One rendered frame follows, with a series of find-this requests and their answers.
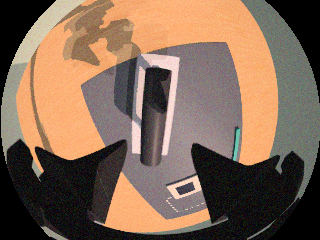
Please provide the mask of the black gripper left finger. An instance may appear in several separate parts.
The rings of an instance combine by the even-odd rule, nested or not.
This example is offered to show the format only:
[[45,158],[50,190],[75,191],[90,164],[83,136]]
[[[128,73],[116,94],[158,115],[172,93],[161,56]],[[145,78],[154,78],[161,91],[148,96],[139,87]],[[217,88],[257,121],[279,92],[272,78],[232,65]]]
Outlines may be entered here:
[[55,156],[41,147],[35,147],[35,153],[43,171],[67,184],[95,220],[105,224],[127,149],[127,140],[121,139],[75,160]]

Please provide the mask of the peach square tile with dark square centre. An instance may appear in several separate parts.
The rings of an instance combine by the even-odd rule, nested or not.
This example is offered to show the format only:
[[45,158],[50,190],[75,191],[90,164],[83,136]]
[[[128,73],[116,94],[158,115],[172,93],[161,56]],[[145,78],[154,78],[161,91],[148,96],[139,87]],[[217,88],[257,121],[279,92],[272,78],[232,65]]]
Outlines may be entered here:
[[201,191],[201,185],[197,175],[188,177],[188,179],[179,181],[179,183],[169,184],[167,187],[168,191],[172,193],[172,196],[175,197],[175,199],[180,199],[180,197],[192,195],[192,193]]

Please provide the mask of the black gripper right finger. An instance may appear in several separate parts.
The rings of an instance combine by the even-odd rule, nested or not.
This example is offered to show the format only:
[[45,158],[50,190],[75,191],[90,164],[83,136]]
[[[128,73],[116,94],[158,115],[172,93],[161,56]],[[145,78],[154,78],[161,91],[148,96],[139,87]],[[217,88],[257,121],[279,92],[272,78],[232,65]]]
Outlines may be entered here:
[[276,155],[261,163],[245,165],[199,143],[192,143],[191,155],[212,224],[228,219],[227,213],[247,195],[257,179],[276,168],[280,160]]

